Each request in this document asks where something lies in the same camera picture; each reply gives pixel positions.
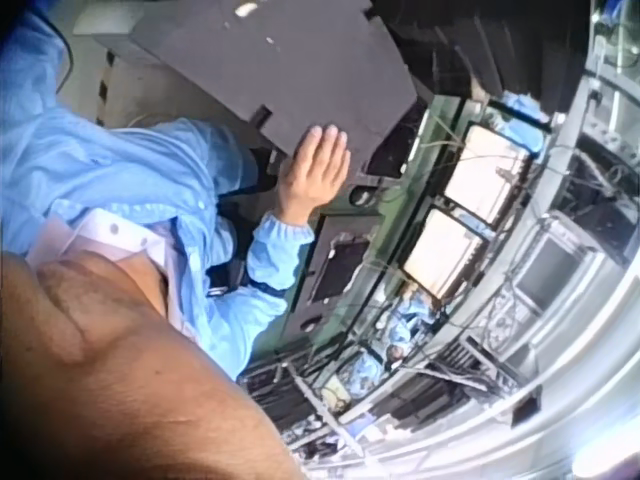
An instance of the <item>wire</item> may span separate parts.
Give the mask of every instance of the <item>wire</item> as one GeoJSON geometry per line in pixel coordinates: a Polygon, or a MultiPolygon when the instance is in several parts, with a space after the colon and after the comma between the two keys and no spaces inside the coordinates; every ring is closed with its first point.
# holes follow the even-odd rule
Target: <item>wire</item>
{"type": "Polygon", "coordinates": [[[58,27],[56,27],[53,22],[51,20],[49,20],[44,14],[38,12],[38,11],[32,11],[32,13],[38,17],[40,20],[42,20],[44,23],[47,24],[47,26],[53,31],[53,33],[56,34],[56,36],[60,39],[60,41],[63,43],[64,48],[67,50],[67,56],[69,58],[69,68],[67,68],[66,73],[64,74],[64,77],[62,77],[62,80],[60,81],[60,84],[58,85],[58,87],[56,88],[56,94],[60,93],[60,91],[62,90],[62,88],[66,85],[67,81],[69,80],[69,77],[71,77],[71,73],[73,73],[73,69],[75,66],[75,61],[73,58],[73,51],[71,50],[71,45],[69,45],[69,42],[67,41],[66,37],[62,34],[62,32],[58,29],[58,27]]]}

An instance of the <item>metal bar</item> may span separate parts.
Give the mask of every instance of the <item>metal bar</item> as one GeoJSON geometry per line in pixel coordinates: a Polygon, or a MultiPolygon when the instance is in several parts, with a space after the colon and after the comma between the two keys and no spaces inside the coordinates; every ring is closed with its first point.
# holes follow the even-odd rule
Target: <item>metal bar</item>
{"type": "Polygon", "coordinates": [[[466,385],[471,388],[475,388],[476,390],[480,390],[482,392],[487,392],[488,389],[484,385],[476,382],[472,382],[471,380],[465,380],[464,378],[456,377],[455,375],[445,375],[444,373],[438,373],[433,370],[427,370],[426,368],[414,368],[414,367],[399,367],[402,370],[407,370],[408,372],[420,373],[422,375],[428,375],[430,377],[440,378],[442,380],[448,380],[449,382],[457,383],[459,385],[466,385]]]}
{"type": "Polygon", "coordinates": [[[320,416],[324,419],[327,424],[333,428],[333,430],[342,437],[344,442],[347,444],[351,450],[353,450],[360,458],[364,458],[364,450],[360,446],[358,442],[356,442],[355,438],[353,438],[347,430],[340,425],[338,420],[333,416],[333,414],[329,411],[329,409],[325,406],[320,399],[318,399],[311,388],[305,383],[305,381],[298,376],[296,369],[290,363],[287,364],[287,369],[289,373],[293,377],[294,382],[302,392],[302,394],[306,397],[311,405],[317,410],[320,416]]]}
{"type": "Polygon", "coordinates": [[[640,108],[640,85],[631,80],[629,77],[616,72],[616,69],[611,65],[603,63],[600,68],[596,70],[592,64],[587,65],[587,73],[600,80],[605,85],[613,88],[614,90],[622,93],[627,100],[633,103],[636,107],[640,108]]]}
{"type": "Polygon", "coordinates": [[[298,448],[306,445],[307,443],[311,443],[315,440],[318,440],[319,438],[324,437],[325,435],[329,435],[331,432],[332,432],[331,427],[328,427],[325,425],[324,427],[319,428],[315,432],[310,433],[306,437],[302,437],[296,440],[295,442],[287,445],[287,447],[289,448],[289,450],[297,450],[298,448]]]}

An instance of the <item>light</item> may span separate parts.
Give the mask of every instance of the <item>light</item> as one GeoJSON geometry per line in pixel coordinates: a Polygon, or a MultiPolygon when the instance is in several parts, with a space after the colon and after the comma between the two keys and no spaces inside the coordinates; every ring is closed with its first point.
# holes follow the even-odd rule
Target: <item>light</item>
{"type": "Polygon", "coordinates": [[[573,461],[573,474],[593,478],[640,452],[640,417],[590,443],[573,461]]]}

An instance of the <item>electronic equipment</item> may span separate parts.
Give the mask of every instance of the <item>electronic equipment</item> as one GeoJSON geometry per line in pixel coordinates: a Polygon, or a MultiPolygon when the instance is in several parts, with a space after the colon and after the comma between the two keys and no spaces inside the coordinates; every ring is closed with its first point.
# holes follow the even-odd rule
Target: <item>electronic equipment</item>
{"type": "Polygon", "coordinates": [[[320,217],[282,341],[322,329],[351,288],[381,221],[379,215],[320,217]]]}
{"type": "Polygon", "coordinates": [[[395,179],[402,177],[417,148],[427,108],[427,102],[418,98],[373,153],[366,167],[367,174],[395,179]]]}
{"type": "Polygon", "coordinates": [[[504,284],[476,314],[466,334],[495,355],[512,351],[574,278],[596,240],[560,212],[550,212],[524,240],[504,284]]]}
{"type": "Polygon", "coordinates": [[[588,248],[600,249],[582,228],[560,212],[552,212],[534,244],[519,260],[513,279],[516,296],[534,312],[547,310],[569,283],[588,248]]]}
{"type": "Polygon", "coordinates": [[[402,269],[441,300],[452,293],[463,269],[484,243],[461,221],[432,208],[402,269]]]}
{"type": "Polygon", "coordinates": [[[502,135],[472,125],[444,197],[495,224],[524,171],[529,152],[502,135]]]}

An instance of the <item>light blue shirt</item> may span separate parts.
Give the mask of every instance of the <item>light blue shirt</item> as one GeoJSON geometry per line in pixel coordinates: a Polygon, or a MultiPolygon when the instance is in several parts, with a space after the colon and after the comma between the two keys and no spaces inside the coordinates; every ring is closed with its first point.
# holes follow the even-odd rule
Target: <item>light blue shirt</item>
{"type": "MultiPolygon", "coordinates": [[[[502,101],[514,110],[529,115],[536,120],[544,121],[544,114],[540,107],[528,95],[505,92],[502,101]]],[[[544,147],[544,133],[521,120],[509,120],[501,125],[498,131],[534,155],[538,155],[544,147]]]]}
{"type": "Polygon", "coordinates": [[[187,259],[180,291],[185,320],[235,379],[256,336],[285,312],[283,292],[313,232],[267,215],[248,254],[250,284],[207,298],[206,269],[228,261],[234,248],[217,198],[255,182],[250,153],[226,129],[205,122],[110,131],[74,115],[56,101],[63,52],[46,23],[27,14],[0,57],[3,250],[25,255],[52,214],[72,227],[93,208],[141,225],[171,220],[187,259]]]}

